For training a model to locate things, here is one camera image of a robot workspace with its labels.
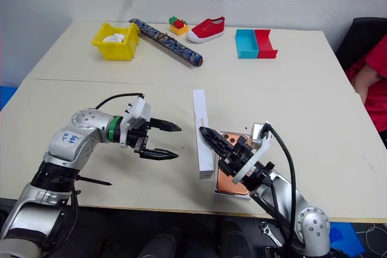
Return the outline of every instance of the yellow bin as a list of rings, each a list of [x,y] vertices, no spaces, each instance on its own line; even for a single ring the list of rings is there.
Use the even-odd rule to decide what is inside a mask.
[[[139,42],[139,32],[140,29],[135,24],[130,24],[129,27],[112,27],[105,22],[91,44],[99,48],[105,60],[131,60]],[[112,36],[115,33],[124,34],[126,36],[125,40],[123,42],[102,41],[105,37]]]

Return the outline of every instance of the wrench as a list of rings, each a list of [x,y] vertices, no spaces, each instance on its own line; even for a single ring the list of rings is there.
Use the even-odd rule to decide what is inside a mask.
[[[270,231],[270,227],[266,223],[262,223],[260,226],[262,233],[268,235],[271,240],[278,246],[282,247],[282,243],[273,235],[272,231]]]

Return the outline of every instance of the blue patterned tube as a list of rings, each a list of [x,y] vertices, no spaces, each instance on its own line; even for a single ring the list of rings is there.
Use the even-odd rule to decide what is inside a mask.
[[[203,63],[203,57],[201,55],[179,43],[173,37],[158,31],[157,29],[151,27],[150,25],[142,22],[137,18],[133,18],[129,22],[136,24],[143,34],[149,36],[151,39],[163,45],[170,51],[173,51],[175,54],[179,55],[194,66],[201,66]]]

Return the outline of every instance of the red box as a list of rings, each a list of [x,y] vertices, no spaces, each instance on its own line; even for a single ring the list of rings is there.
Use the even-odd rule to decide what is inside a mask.
[[[259,59],[275,59],[278,50],[273,50],[270,39],[268,38],[270,30],[254,30],[256,42],[258,44]]]

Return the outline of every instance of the white shoe sole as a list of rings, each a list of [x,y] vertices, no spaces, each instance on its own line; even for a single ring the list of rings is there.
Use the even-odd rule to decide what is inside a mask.
[[[191,42],[196,42],[198,44],[201,44],[203,42],[208,42],[209,40],[216,39],[217,37],[220,37],[223,34],[224,34],[224,31],[222,31],[221,33],[214,34],[214,35],[209,36],[209,37],[200,38],[192,30],[190,30],[190,31],[188,31],[187,38]]]

